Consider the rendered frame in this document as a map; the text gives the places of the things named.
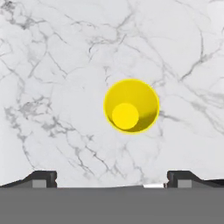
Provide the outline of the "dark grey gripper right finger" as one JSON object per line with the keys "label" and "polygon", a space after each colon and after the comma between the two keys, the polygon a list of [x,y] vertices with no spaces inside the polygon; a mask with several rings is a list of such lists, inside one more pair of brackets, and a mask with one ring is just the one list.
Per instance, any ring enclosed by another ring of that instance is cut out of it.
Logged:
{"label": "dark grey gripper right finger", "polygon": [[191,171],[168,171],[166,188],[224,188],[224,179],[204,180]]}

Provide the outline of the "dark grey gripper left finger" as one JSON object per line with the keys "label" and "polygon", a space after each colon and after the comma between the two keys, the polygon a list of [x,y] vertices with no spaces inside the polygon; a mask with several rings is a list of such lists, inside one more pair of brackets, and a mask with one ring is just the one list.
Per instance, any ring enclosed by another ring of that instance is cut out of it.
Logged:
{"label": "dark grey gripper left finger", "polygon": [[56,171],[34,171],[24,179],[0,185],[0,188],[56,188]]}

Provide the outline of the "yellow cup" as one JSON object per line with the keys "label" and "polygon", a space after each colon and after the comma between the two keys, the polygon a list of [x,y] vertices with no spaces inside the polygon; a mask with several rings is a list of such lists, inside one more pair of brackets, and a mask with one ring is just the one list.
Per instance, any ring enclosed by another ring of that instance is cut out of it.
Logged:
{"label": "yellow cup", "polygon": [[108,89],[103,111],[115,129],[127,134],[141,133],[158,119],[159,98],[147,83],[138,79],[124,79]]}

